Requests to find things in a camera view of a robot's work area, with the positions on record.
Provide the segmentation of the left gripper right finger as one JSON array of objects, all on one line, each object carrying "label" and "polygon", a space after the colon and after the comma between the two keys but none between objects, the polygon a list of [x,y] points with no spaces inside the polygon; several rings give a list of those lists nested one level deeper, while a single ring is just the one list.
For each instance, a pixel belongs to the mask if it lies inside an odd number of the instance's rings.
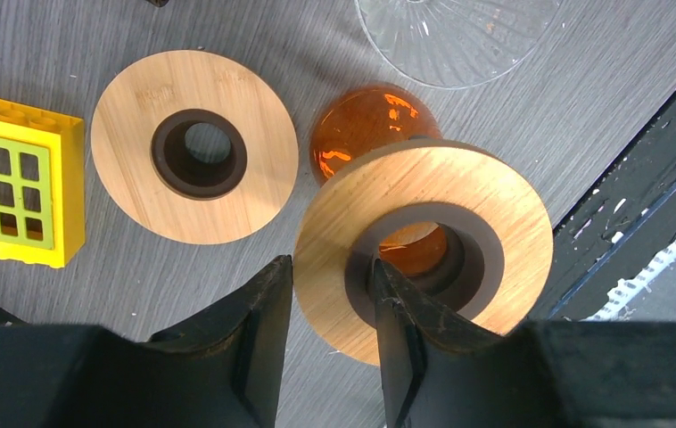
[{"label": "left gripper right finger", "polygon": [[373,268],[385,420],[390,427],[508,427],[509,396],[491,377],[499,336],[419,291],[392,265]]}]

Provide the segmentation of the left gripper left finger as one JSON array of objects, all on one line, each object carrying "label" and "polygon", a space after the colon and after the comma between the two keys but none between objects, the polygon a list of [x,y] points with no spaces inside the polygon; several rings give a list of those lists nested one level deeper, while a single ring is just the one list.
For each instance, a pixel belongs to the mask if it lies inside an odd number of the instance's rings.
[{"label": "left gripper left finger", "polygon": [[244,285],[151,336],[150,408],[171,427],[272,427],[292,313],[293,260],[279,255]]}]

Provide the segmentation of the wooden ring holder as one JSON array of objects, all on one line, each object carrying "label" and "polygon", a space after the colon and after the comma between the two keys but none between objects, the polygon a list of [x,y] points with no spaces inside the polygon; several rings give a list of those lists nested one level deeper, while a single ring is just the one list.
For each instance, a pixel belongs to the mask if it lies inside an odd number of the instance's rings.
[{"label": "wooden ring holder", "polygon": [[378,366],[374,305],[365,280],[380,242],[418,222],[451,227],[483,255],[478,292],[459,314],[497,334],[530,312],[548,279],[553,232],[530,183],[469,144],[422,138],[350,161],[318,191],[301,222],[293,287],[314,332]]}]

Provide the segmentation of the amber glass carafe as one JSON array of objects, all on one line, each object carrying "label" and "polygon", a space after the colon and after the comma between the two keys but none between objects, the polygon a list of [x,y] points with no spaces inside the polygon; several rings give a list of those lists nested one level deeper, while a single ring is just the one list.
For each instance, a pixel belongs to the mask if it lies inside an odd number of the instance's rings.
[{"label": "amber glass carafe", "polygon": [[[323,185],[358,157],[414,136],[440,138],[428,107],[409,91],[391,84],[350,90],[335,99],[315,125],[310,166]],[[407,276],[420,276],[438,266],[448,249],[441,227],[423,222],[404,226],[379,244],[381,259]]]}]

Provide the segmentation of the clear glass dripper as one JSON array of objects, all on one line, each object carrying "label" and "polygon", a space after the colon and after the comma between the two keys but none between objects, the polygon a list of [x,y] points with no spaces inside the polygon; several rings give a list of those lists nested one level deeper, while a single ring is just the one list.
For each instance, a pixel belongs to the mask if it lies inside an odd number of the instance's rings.
[{"label": "clear glass dripper", "polygon": [[371,46],[417,84],[465,89],[499,78],[543,38],[557,0],[355,0]]}]

